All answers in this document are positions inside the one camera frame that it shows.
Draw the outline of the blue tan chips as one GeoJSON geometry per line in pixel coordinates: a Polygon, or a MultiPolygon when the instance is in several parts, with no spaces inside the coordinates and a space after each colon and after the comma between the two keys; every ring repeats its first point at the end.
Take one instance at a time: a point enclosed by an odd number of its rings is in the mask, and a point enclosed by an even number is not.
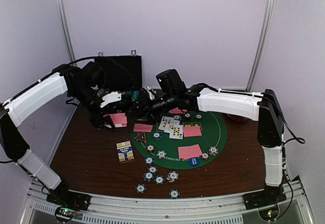
{"type": "Polygon", "coordinates": [[[218,155],[218,148],[215,146],[211,146],[209,148],[209,154],[212,156],[217,156],[218,155]]]}

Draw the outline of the red-backed card deck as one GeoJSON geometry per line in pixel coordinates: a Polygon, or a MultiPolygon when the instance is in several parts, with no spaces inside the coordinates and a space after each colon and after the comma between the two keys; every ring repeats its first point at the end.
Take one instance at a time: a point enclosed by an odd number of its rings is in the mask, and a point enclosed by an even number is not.
{"type": "Polygon", "coordinates": [[[114,113],[106,114],[104,117],[110,116],[115,127],[126,127],[127,126],[127,116],[125,113],[114,113]]]}

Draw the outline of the dealt red card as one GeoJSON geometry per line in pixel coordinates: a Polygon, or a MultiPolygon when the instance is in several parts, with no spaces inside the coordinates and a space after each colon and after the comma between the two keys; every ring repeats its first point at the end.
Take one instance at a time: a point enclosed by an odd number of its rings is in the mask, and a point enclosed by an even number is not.
{"type": "Polygon", "coordinates": [[[170,114],[186,114],[187,110],[186,109],[179,109],[179,108],[174,108],[169,111],[170,114]]]}
{"type": "Polygon", "coordinates": [[[142,123],[135,123],[133,132],[145,132],[150,133],[152,132],[153,125],[150,124],[142,124],[142,123]]]}
{"type": "Polygon", "coordinates": [[[178,156],[180,159],[190,159],[201,156],[202,150],[199,144],[191,146],[178,147],[178,156]]]}

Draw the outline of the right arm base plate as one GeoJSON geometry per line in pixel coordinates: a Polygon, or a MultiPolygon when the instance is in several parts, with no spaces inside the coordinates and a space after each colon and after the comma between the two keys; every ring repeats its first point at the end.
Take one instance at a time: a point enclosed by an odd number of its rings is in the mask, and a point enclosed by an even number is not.
{"type": "Polygon", "coordinates": [[[286,199],[285,194],[277,196],[273,193],[266,193],[264,190],[243,195],[246,210],[276,205],[286,199]]]}

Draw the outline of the dealt red card bottom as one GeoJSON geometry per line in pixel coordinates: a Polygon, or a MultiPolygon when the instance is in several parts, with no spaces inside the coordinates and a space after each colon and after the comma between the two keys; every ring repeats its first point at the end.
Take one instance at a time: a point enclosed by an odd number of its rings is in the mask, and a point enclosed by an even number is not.
{"type": "Polygon", "coordinates": [[[202,150],[199,144],[191,146],[178,147],[178,156],[180,159],[190,159],[201,156],[202,150]]]}

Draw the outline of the blue tan chip stack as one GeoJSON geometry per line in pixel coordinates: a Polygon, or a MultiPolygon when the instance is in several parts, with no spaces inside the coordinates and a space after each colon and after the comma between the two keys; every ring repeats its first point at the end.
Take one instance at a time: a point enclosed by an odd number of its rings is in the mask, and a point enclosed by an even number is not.
{"type": "Polygon", "coordinates": [[[178,172],[176,171],[170,171],[168,174],[167,174],[167,181],[168,182],[175,182],[179,179],[179,174],[178,172]]]}

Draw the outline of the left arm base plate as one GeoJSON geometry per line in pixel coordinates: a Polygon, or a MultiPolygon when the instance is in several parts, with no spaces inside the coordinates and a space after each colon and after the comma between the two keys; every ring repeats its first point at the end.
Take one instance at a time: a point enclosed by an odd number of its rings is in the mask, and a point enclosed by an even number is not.
{"type": "Polygon", "coordinates": [[[70,209],[78,211],[87,211],[91,201],[91,196],[70,191],[65,199],[63,197],[54,197],[52,194],[49,194],[46,201],[60,206],[67,206],[70,209]]]}

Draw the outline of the green blue chip mat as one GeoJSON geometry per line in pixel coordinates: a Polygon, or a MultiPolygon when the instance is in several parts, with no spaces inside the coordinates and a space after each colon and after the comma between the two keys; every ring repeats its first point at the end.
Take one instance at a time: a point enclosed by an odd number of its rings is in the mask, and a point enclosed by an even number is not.
{"type": "Polygon", "coordinates": [[[201,114],[197,114],[197,115],[195,116],[195,118],[196,118],[197,120],[201,120],[203,117],[202,117],[201,114]]]}

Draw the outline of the dealt red card top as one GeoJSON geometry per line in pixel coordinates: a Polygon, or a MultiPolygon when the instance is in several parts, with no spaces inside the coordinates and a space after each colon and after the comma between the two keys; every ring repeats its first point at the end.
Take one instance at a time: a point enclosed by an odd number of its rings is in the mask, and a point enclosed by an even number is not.
{"type": "Polygon", "coordinates": [[[186,114],[187,110],[186,109],[179,109],[179,108],[174,108],[169,111],[170,114],[186,114]]]}

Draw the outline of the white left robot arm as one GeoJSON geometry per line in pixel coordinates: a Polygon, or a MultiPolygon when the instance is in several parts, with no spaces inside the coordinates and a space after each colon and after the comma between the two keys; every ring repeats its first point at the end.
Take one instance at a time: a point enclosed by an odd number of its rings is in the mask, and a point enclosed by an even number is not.
{"type": "Polygon", "coordinates": [[[95,62],[89,62],[83,68],[62,64],[1,104],[1,146],[6,156],[40,181],[63,206],[73,201],[69,185],[32,151],[22,131],[33,125],[34,117],[43,106],[63,94],[87,109],[89,121],[95,128],[105,129],[106,123],[114,128],[109,107],[121,100],[121,93],[100,93],[105,79],[105,71],[95,62]]]}

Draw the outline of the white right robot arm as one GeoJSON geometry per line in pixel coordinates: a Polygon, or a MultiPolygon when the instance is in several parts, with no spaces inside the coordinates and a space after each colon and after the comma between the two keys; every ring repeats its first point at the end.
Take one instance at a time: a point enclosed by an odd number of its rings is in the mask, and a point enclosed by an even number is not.
{"type": "Polygon", "coordinates": [[[260,199],[272,204],[280,196],[284,162],[284,118],[276,94],[271,89],[264,92],[241,92],[216,89],[205,83],[186,87],[164,88],[164,95],[150,99],[142,89],[139,98],[127,113],[133,118],[147,117],[157,122],[159,117],[174,108],[195,112],[217,112],[247,118],[257,123],[257,141],[265,158],[265,187],[260,199]]]}

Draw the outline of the blue small blind button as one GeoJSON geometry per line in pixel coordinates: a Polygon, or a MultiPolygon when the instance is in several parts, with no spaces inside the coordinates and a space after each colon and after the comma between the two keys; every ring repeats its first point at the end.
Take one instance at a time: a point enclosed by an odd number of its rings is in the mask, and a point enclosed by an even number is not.
{"type": "Polygon", "coordinates": [[[198,157],[195,157],[195,158],[190,158],[188,160],[188,163],[190,166],[192,167],[197,167],[200,165],[200,159],[198,157]]]}

